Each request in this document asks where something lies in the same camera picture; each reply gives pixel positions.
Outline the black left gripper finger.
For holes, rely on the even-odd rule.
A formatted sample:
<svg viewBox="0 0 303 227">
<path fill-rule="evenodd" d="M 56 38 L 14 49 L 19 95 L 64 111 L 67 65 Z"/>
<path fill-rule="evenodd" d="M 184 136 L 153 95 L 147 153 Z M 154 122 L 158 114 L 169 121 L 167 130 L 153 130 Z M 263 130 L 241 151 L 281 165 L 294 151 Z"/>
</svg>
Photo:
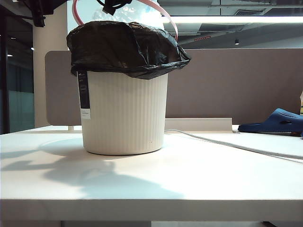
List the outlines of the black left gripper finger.
<svg viewBox="0 0 303 227">
<path fill-rule="evenodd" d="M 114 13 L 116 11 L 116 9 L 111 5 L 105 5 L 102 10 L 103 10 L 103 12 L 110 14 L 110 15 L 114 15 Z"/>
<path fill-rule="evenodd" d="M 114 0 L 113 7 L 114 8 L 121 8 L 126 4 L 130 4 L 132 0 Z"/>
</svg>

